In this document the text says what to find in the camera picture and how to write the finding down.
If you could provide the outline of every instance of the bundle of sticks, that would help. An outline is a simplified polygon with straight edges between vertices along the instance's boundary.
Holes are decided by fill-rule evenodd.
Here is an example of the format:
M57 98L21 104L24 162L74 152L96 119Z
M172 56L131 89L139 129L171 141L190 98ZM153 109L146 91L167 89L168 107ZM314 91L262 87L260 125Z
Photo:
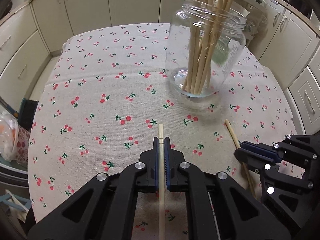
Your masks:
M209 5L209 10L213 10L213 0L203 1ZM204 34L201 40L200 27L195 26L193 24L193 19L191 19L188 75L182 90L195 95L200 94L206 80L207 87L209 87L212 54L223 28L225 11L230 10L232 1L233 0L218 0L215 12L213 13L214 18L205 21Z

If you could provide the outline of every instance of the table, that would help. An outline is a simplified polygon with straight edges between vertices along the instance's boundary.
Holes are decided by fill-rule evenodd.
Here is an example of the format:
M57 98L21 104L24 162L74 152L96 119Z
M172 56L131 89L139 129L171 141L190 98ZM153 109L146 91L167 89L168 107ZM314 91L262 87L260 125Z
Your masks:
M245 48L223 88L196 99L168 86L164 62L169 24L148 23L94 30L69 39L38 104L28 158L36 221L99 172L115 174L152 148L163 123L172 147L202 171L229 173L247 187L229 119L239 140L281 141L295 134L292 113L268 68ZM282 163L280 171L303 170ZM253 174L257 195L260 181ZM168 193L166 239L187 239L183 193ZM155 194L140 194L132 239L158 238Z

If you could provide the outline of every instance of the countertop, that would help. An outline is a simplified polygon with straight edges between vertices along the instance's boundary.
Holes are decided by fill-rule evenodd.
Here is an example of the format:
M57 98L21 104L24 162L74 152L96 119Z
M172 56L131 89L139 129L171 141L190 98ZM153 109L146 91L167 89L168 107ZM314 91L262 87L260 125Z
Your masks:
M304 21L318 36L320 36L320 30L307 17L305 17L301 12L299 12L296 8L294 8L292 5L288 4L287 2L285 2L283 0L274 0L274 1L280 3L282 6L286 7L288 10L292 11L302 21Z

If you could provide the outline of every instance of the white dot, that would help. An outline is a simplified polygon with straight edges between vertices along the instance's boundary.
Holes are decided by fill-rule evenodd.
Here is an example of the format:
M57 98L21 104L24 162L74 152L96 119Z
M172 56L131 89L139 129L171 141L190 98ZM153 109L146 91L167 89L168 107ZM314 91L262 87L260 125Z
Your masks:
M275 189L274 189L273 187L268 187L268 189L267 189L267 192L268 192L269 194L274 193L274 191L275 191Z

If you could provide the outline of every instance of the wooden countertop edge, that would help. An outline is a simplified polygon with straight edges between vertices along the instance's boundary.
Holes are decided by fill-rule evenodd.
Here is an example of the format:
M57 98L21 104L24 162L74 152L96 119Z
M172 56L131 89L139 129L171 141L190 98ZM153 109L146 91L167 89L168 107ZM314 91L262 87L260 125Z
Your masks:
M1 20L0 20L0 26L7 20L9 19L12 15L16 14L19 10L21 10L23 7L25 7L26 5L28 5L29 3L31 3L33 0L27 0L24 3L20 4L19 6L17 6L15 9L13 9L11 12L9 12L6 16L4 16Z
M288 4L283 0L274 0L280 3L282 6L286 7L288 10L292 11L296 16L298 16L302 21L304 21L318 36L320 36L320 30L313 25L313 23L305 17L301 12L299 12L296 8L292 5Z

